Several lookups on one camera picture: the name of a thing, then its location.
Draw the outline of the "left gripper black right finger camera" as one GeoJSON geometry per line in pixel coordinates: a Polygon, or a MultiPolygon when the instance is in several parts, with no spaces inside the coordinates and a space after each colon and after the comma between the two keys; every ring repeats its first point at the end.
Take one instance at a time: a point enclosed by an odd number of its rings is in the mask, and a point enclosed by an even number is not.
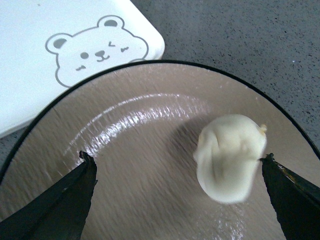
{"type": "Polygon", "coordinates": [[[262,176],[287,240],[320,238],[320,188],[281,165],[272,153],[261,158],[262,176]]]}

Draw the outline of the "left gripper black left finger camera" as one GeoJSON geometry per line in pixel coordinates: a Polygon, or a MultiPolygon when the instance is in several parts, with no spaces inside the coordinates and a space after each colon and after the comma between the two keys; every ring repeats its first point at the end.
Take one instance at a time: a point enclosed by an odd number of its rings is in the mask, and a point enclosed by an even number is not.
{"type": "Polygon", "coordinates": [[[79,240],[88,217],[97,165],[80,151],[83,162],[0,223],[2,240],[79,240]]]}

